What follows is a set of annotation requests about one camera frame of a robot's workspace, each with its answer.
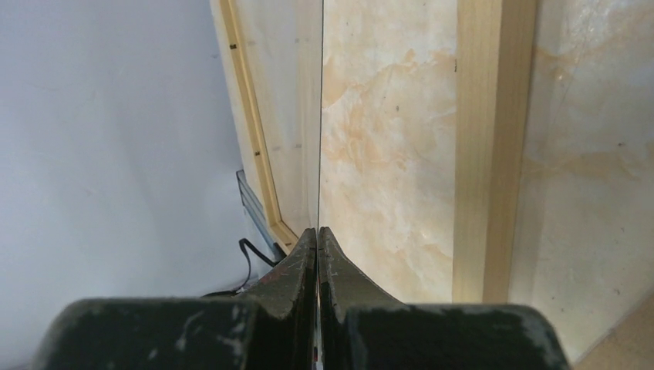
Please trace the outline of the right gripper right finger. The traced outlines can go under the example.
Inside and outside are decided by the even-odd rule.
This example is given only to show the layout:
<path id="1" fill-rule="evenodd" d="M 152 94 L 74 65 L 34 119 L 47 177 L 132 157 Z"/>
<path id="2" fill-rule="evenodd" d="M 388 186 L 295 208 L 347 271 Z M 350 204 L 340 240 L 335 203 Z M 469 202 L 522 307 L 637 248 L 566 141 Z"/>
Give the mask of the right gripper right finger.
<path id="1" fill-rule="evenodd" d="M 550 322 L 517 304 L 405 304 L 322 227 L 317 263 L 327 369 L 567 369 Z"/>

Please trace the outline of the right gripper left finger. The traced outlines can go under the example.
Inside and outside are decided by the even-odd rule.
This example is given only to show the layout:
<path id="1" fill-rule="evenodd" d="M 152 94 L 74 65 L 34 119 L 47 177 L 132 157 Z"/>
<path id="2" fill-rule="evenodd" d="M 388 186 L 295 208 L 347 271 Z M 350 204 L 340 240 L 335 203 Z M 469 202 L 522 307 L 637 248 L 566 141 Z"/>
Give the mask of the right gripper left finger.
<path id="1" fill-rule="evenodd" d="M 234 297 L 94 298 L 67 306 L 37 369 L 309 369 L 316 231 Z"/>

